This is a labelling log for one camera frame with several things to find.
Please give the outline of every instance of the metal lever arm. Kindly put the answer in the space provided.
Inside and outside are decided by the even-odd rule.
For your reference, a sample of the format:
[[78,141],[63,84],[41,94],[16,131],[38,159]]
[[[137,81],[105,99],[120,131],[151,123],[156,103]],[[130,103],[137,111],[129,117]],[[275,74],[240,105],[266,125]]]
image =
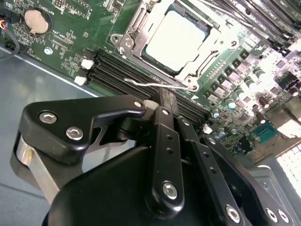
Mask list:
[[208,194],[205,199],[212,209],[212,222],[225,226],[251,226],[237,206],[210,148],[198,141],[193,126],[186,119],[179,117],[177,124],[181,135],[181,150],[189,157],[200,176],[200,191],[204,190]]
[[211,142],[210,135],[201,140],[214,153],[228,185],[241,193],[242,208],[253,225],[293,226],[286,210],[251,176],[218,141]]
[[[40,116],[45,112],[55,122],[43,122]],[[134,96],[37,102],[24,108],[19,132],[28,145],[54,160],[75,164],[91,145],[93,128],[107,128],[118,118],[142,117],[145,112],[142,100]],[[72,138],[70,133],[82,136]]]

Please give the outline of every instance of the electrolytic capacitor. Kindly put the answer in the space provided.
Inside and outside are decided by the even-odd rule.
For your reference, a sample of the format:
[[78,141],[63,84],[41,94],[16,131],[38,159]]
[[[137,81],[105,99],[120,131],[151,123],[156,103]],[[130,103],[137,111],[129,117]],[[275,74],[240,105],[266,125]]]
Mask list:
[[248,86],[248,88],[250,90],[256,90],[256,88],[257,88],[256,83],[252,79],[246,80],[246,85]]
[[219,136],[220,138],[222,138],[222,137],[224,137],[224,136],[226,135],[224,127],[219,127],[219,128],[217,129],[217,133],[218,133],[218,136]]
[[215,119],[219,119],[220,118],[220,113],[218,112],[218,110],[216,108],[212,110],[212,116]]
[[255,71],[255,75],[260,81],[268,81],[271,79],[271,76],[266,74],[262,69]]
[[236,90],[236,95],[241,100],[244,100],[246,98],[246,93],[242,89]]
[[261,97],[258,99],[259,104],[263,107],[263,108],[268,108],[269,104],[268,102],[265,100],[265,98]]
[[299,94],[298,90],[297,90],[295,87],[291,88],[288,92],[289,92],[289,94],[291,94],[293,97],[296,97],[296,96],[298,96],[298,94]]
[[237,129],[231,129],[231,133],[232,133],[233,135],[237,134],[237,132],[238,132]]
[[257,120],[260,122],[260,124],[265,124],[265,118],[260,112],[256,112],[255,116]]
[[234,109],[236,107],[236,104],[233,99],[227,99],[226,105],[228,106],[229,109]]
[[212,136],[213,136],[216,140],[220,140],[220,137],[218,136],[218,133],[217,133],[217,132],[213,133]]

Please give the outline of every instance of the screw hole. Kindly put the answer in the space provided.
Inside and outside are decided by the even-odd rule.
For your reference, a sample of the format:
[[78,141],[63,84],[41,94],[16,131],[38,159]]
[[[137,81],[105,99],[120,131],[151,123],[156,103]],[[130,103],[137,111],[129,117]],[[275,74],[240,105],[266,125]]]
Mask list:
[[209,158],[209,155],[208,155],[207,152],[203,152],[203,154],[204,154],[204,156],[205,156],[206,158]]
[[169,154],[174,154],[174,151],[171,148],[168,147],[166,150],[168,151]]
[[213,172],[214,174],[216,174],[216,170],[213,167],[210,167],[211,172]]

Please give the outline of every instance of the electronic component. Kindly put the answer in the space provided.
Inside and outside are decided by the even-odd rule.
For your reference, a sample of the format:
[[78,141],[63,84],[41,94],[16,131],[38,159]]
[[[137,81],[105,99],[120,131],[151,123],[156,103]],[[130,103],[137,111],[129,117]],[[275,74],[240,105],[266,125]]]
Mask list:
[[218,133],[217,133],[217,132],[213,133],[212,136],[213,136],[216,140],[220,140],[220,137],[218,136]]
[[257,89],[257,84],[252,79],[247,79],[245,83],[251,91],[255,91]]
[[178,72],[198,56],[198,48],[204,39],[203,31],[175,11],[169,11],[147,45],[146,53]]
[[260,81],[269,81],[271,80],[271,75],[266,74],[262,69],[256,69],[254,74]]
[[259,104],[263,107],[263,108],[268,108],[269,107],[269,103],[266,101],[265,98],[260,97],[258,99]]
[[231,134],[235,135],[238,133],[238,130],[237,129],[231,129]]
[[219,113],[219,111],[216,108],[212,109],[212,116],[215,119],[219,119],[220,118],[220,113]]
[[285,66],[285,62],[282,61],[282,60],[280,60],[280,61],[276,64],[276,66],[277,66],[278,68],[283,68],[283,67]]
[[203,125],[203,132],[206,134],[210,134],[210,133],[212,133],[212,129],[208,126],[208,124],[205,123]]
[[300,83],[300,80],[291,72],[288,72],[287,75],[278,82],[279,86],[286,92],[290,93],[293,97],[298,95],[300,90],[298,87],[301,87]]
[[88,60],[88,59],[83,59],[80,65],[82,68],[90,70],[94,65],[94,61]]
[[32,7],[25,11],[24,22],[32,35],[43,35],[52,30],[51,17],[38,7]]
[[240,57],[247,61],[250,65],[255,64],[255,62],[257,61],[257,59],[246,50],[240,54]]
[[219,98],[216,95],[214,95],[212,92],[207,92],[205,96],[212,103],[217,103],[219,101]]
[[240,62],[238,59],[233,62],[233,66],[242,74],[246,73],[249,70],[249,67],[244,63]]
[[227,94],[227,91],[217,84],[212,86],[212,91],[220,97],[223,97],[225,94]]
[[245,121],[246,119],[247,119],[247,117],[244,116],[244,115],[242,115],[238,120],[240,120],[240,121]]
[[227,99],[225,103],[229,109],[234,109],[236,107],[234,100],[231,98]]
[[246,97],[245,99],[243,99],[243,101],[245,101],[246,103],[249,103],[251,101],[250,97]]
[[256,112],[255,116],[260,124],[265,124],[266,120],[260,112]]
[[274,129],[274,127],[269,123],[266,122],[262,126],[258,127],[254,132],[253,135],[259,138],[259,144],[263,145],[267,143],[271,138],[276,136],[278,131]]
[[228,79],[226,79],[224,76],[219,77],[218,82],[222,86],[224,86],[225,88],[230,89],[230,90],[235,87],[235,85],[232,82],[230,82]]
[[241,100],[244,100],[246,98],[246,93],[241,88],[237,89],[235,93]]
[[87,82],[87,77],[76,76],[74,82],[80,86],[83,86]]
[[226,136],[224,127],[219,127],[219,128],[217,129],[217,133],[218,133],[218,136],[219,136],[220,138],[223,138],[224,136]]
[[243,78],[239,76],[235,71],[233,71],[230,67],[225,70],[226,75],[235,82],[241,81]]
[[292,108],[293,105],[293,102],[291,102],[287,105],[287,107],[283,108],[280,104],[276,104],[266,112],[266,115],[280,133],[286,135],[288,138],[301,138],[301,124],[298,120],[301,112],[301,106],[298,104]]

